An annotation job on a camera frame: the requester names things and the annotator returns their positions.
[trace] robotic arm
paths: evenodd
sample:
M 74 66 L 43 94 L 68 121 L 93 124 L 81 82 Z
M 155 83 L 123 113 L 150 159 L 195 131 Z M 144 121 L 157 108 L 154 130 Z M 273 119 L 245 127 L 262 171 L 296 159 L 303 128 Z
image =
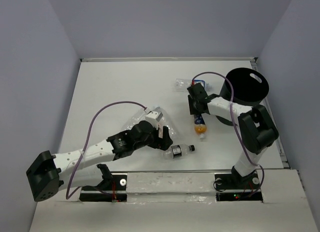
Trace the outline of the robotic arm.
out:
M 135 150 L 145 146 L 166 151 L 173 141 L 166 126 L 163 127 L 162 138 L 159 137 L 158 122 L 162 116 L 161 112 L 151 111 L 145 120 L 140 121 L 131 130 L 122 131 L 90 146 L 85 153 L 82 150 L 57 154 L 51 154 L 50 151 L 40 153 L 26 171 L 34 201 L 47 200 L 58 191 L 66 189 L 81 155 L 83 158 L 77 167 L 79 171 L 72 187 L 109 183 L 111 173 L 105 164 L 99 163 L 128 157 Z
M 217 94 L 208 95 L 200 83 L 190 86 L 188 92 L 191 115 L 207 113 L 231 120 L 230 101 Z M 232 114 L 252 163 L 242 151 L 239 160 L 232 167 L 232 181 L 229 183 L 245 184 L 252 178 L 260 158 L 279 137 L 279 133 L 267 109 L 260 104 L 251 107 L 233 103 Z
M 207 95 L 200 83 L 189 87 L 188 92 L 191 115 L 207 113 L 231 119 L 230 101 L 217 94 Z M 232 114 L 240 129 L 248 156 L 253 164 L 258 164 L 265 150 L 278 138 L 278 131 L 264 106 L 251 107 L 237 103 L 233 103 L 232 106 Z M 158 122 L 162 116 L 160 112 L 151 111 L 144 121 L 136 124 L 131 130 L 122 131 L 94 144 L 87 148 L 85 153 L 82 150 L 58 154 L 51 154 L 50 151 L 40 153 L 26 171 L 34 201 L 47 200 L 58 191 L 66 189 L 81 155 L 83 158 L 76 168 L 72 187 L 109 183 L 112 175 L 103 163 L 128 157 L 142 147 L 149 146 L 166 151 L 173 141 L 166 126 L 163 127 L 162 138 L 159 137 Z M 252 179 L 256 169 L 253 164 L 243 151 L 232 167 L 229 185 L 241 185 Z

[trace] gray wall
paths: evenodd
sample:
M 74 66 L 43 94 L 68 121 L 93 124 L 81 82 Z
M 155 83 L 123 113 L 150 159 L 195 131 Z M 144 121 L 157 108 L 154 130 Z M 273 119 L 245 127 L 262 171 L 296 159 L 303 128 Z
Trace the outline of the gray wall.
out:
M 320 228 L 320 0 L 292 0 L 258 65 L 290 165 Z
M 291 0 L 50 0 L 81 58 L 258 55 Z
M 26 232 L 26 170 L 57 152 L 79 59 L 48 0 L 0 0 L 0 231 Z

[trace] white enclosure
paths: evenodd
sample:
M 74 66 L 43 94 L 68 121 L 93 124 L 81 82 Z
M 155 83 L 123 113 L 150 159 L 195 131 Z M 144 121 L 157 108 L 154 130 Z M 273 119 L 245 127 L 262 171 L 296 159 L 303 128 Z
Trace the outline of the white enclosure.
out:
M 165 221 L 176 211 L 190 217 L 186 210 L 190 204 L 181 201 L 179 206 L 172 201 L 155 204 L 150 196 L 148 201 L 139 201 L 145 203 L 142 206 L 50 200 L 38 204 L 31 231 L 125 231 L 128 226 L 131 231 L 194 231 L 201 230 L 201 226 L 203 231 L 316 231 L 312 215 L 319 227 L 319 2 L 0 0 L 1 230 L 30 229 L 37 204 L 26 170 L 37 155 L 47 150 L 55 154 L 82 148 L 93 114 L 116 100 L 135 100 L 149 107 L 161 105 L 182 135 L 175 143 L 194 144 L 197 151 L 168 162 L 159 159 L 159 151 L 143 148 L 131 157 L 108 163 L 112 170 L 229 170 L 241 150 L 233 129 L 207 115 L 204 119 L 210 139 L 199 142 L 188 114 L 187 95 L 173 92 L 171 85 L 178 77 L 191 78 L 207 70 L 225 75 L 236 67 L 250 68 L 248 60 L 258 58 L 259 72 L 269 82 L 269 109 L 283 144 L 273 145 L 261 160 L 267 174 L 262 188 L 265 203 L 219 203 L 209 207 L 206 205 L 210 202 L 196 202 L 192 206 L 196 216 L 181 227 L 155 219 L 159 216 Z M 146 59 L 150 57 L 159 58 L 152 62 L 155 59 Z M 89 58 L 117 62 L 87 62 Z M 144 58 L 144 62 L 133 62 L 137 58 Z M 203 78 L 213 84 L 214 93 L 219 93 L 222 79 L 212 75 Z M 162 86 L 155 86 L 155 81 Z M 118 133 L 137 109 L 118 105 L 106 110 L 93 126 L 90 143 Z M 284 152 L 294 170 L 283 169 Z M 268 200 L 273 195 L 278 199 Z M 289 202 L 288 195 L 293 195 Z M 59 193 L 54 198 L 62 197 Z M 108 224 L 105 211 L 108 216 L 119 213 L 132 220 Z M 254 219 L 244 223 L 239 220 L 240 213 L 250 213 Z M 219 217 L 222 214 L 229 215 L 233 222 L 227 223 L 225 216 Z M 153 217 L 143 224 L 136 222 L 139 216 Z M 203 219 L 202 223 L 197 223 L 198 219 Z

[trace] white table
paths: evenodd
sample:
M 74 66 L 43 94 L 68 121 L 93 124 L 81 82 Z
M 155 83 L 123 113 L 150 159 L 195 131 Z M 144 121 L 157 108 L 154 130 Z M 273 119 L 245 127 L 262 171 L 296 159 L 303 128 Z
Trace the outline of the white table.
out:
M 154 194 L 131 194 L 128 202 L 119 203 L 65 202 L 53 197 L 37 204 L 30 232 L 317 232 L 295 170 L 266 170 L 264 203 L 216 202 L 211 176 L 204 172 L 185 173 L 181 178 L 190 179 L 184 183 L 174 175 L 144 173 L 141 181 L 136 174 L 141 173 L 128 174 L 131 188 L 136 192 L 147 188 Z M 157 178 L 161 186 L 152 186 Z M 193 186 L 192 181 L 202 186 Z M 181 189 L 204 195 L 183 195 Z
M 94 114 L 103 106 L 131 100 L 147 107 L 163 107 L 178 128 L 182 139 L 175 144 L 195 145 L 196 152 L 177 160 L 162 160 L 161 151 L 145 147 L 132 156 L 107 163 L 111 171 L 195 171 L 230 170 L 241 154 L 241 146 L 231 126 L 215 116 L 205 114 L 207 141 L 200 141 L 189 114 L 187 92 L 175 92 L 176 78 L 191 79 L 194 75 L 215 71 L 226 75 L 234 68 L 251 68 L 250 61 L 128 61 L 83 62 L 79 70 L 71 107 L 59 152 L 83 147 Z M 216 75 L 201 79 L 219 94 L 224 80 Z M 115 105 L 102 112 L 91 133 L 90 145 L 121 131 L 123 124 L 138 110 L 136 105 Z M 283 164 L 276 144 L 260 160 L 265 169 L 281 169 Z

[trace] purple cable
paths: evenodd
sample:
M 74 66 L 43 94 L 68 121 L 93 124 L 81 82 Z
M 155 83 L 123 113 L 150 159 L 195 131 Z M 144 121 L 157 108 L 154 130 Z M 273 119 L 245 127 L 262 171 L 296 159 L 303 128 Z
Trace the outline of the purple cable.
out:
M 93 116 L 93 118 L 92 118 L 92 120 L 91 120 L 91 123 L 90 123 L 90 126 L 89 126 L 89 130 L 88 130 L 88 134 L 87 134 L 87 136 L 86 136 L 86 140 L 85 140 L 85 143 L 84 143 L 84 146 L 83 146 L 83 149 L 82 149 L 83 154 L 86 152 L 86 149 L 87 149 L 87 147 L 88 147 L 88 143 L 89 143 L 89 139 L 90 139 L 90 134 L 91 134 L 92 126 L 94 125 L 94 122 L 95 122 L 96 118 L 98 117 L 98 115 L 99 115 L 102 111 L 104 111 L 106 108 L 108 108 L 108 107 L 110 107 L 110 106 L 114 106 L 114 105 L 119 105 L 119 104 L 134 104 L 134 105 L 141 106 L 144 110 L 147 108 L 147 107 L 143 106 L 142 104 L 137 103 L 137 102 L 134 102 L 134 101 L 119 101 L 119 102 L 110 103 L 110 104 L 102 107 L 102 108 Z M 72 180 L 74 179 L 75 174 L 76 174 L 76 171 L 77 171 L 77 169 L 78 169 L 78 167 L 79 167 L 79 165 L 80 165 L 80 162 L 81 162 L 81 160 L 82 160 L 83 157 L 84 157 L 83 154 L 80 155 L 80 157 L 79 157 L 77 163 L 75 164 L 74 169 L 73 169 L 73 171 L 72 171 L 72 173 L 71 173 L 71 176 L 70 176 L 70 179 L 69 179 L 69 183 L 68 183 L 68 187 L 66 188 L 66 194 L 65 194 L 65 198 L 66 198 L 67 200 L 70 199 L 71 196 L 73 196 L 74 193 L 80 188 L 80 187 L 77 187 L 71 194 L 69 194 L 70 188 L 71 188 L 71 184 L 72 184 Z
M 91 186 L 92 188 L 94 188 L 96 191 L 99 191 L 101 194 L 104 194 L 105 196 L 111 196 L 110 193 L 104 192 L 103 190 L 99 189 L 98 187 L 95 186 Z
M 224 78 L 225 81 L 227 81 L 227 83 L 228 83 L 229 86 L 230 86 L 230 89 L 231 89 L 230 115 L 231 115 L 231 121 L 232 121 L 232 125 L 233 125 L 233 128 L 234 128 L 235 134 L 236 134 L 236 136 L 237 136 L 237 138 L 238 138 L 238 140 L 239 140 L 239 142 L 240 142 L 240 144 L 241 144 L 241 147 L 242 147 L 242 149 L 243 149 L 243 152 L 244 152 L 247 160 L 248 160 L 248 161 L 250 162 L 250 164 L 252 164 L 253 166 L 255 166 L 255 167 L 259 166 L 259 167 L 261 168 L 261 172 L 262 172 L 261 183 L 260 183 L 259 187 L 258 187 L 253 193 L 251 193 L 251 194 L 249 195 L 249 196 L 252 196 L 252 195 L 254 195 L 255 193 L 257 193 L 258 190 L 260 190 L 260 188 L 261 188 L 261 186 L 262 186 L 262 184 L 263 184 L 263 182 L 264 182 L 264 180 L 265 180 L 265 170 L 264 170 L 264 168 L 263 168 L 260 164 L 256 164 L 256 163 L 253 163 L 253 162 L 252 162 L 252 160 L 251 160 L 251 158 L 249 157 L 249 154 L 248 154 L 248 152 L 247 152 L 247 148 L 246 148 L 244 142 L 242 141 L 241 136 L 240 136 L 240 134 L 239 134 L 239 132 L 238 132 L 238 130 L 237 130 L 237 125 L 236 125 L 236 122 L 235 122 L 235 117 L 234 117 L 234 113 L 233 113 L 233 109 L 232 109 L 232 104 L 233 104 L 233 101 L 234 101 L 234 87 L 232 86 L 230 80 L 227 79 L 227 77 L 223 76 L 223 75 L 220 74 L 220 73 L 211 72 L 211 71 L 202 72 L 202 73 L 197 74 L 195 77 L 193 77 L 192 83 L 194 82 L 194 80 L 195 80 L 198 76 L 201 76 L 201 75 L 204 75 L 204 74 L 213 74 L 213 75 L 220 76 L 220 77 Z

